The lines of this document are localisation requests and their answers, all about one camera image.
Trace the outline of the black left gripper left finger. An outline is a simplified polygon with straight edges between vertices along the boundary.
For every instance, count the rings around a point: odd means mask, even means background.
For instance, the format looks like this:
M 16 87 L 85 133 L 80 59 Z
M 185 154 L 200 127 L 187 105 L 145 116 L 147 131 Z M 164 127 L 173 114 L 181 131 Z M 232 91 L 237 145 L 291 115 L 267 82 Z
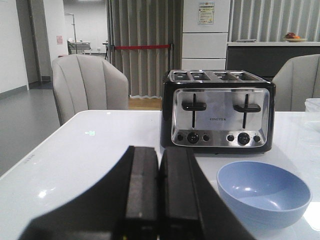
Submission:
M 151 147 L 129 146 L 91 188 L 34 218 L 21 240 L 155 240 L 158 158 Z

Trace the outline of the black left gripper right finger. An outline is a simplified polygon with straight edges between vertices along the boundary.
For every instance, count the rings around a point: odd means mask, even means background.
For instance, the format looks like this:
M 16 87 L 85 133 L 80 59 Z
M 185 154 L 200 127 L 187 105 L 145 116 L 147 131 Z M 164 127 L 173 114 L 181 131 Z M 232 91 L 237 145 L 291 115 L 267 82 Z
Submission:
M 160 239 L 254 239 L 209 183 L 191 149 L 164 150 L 159 189 Z

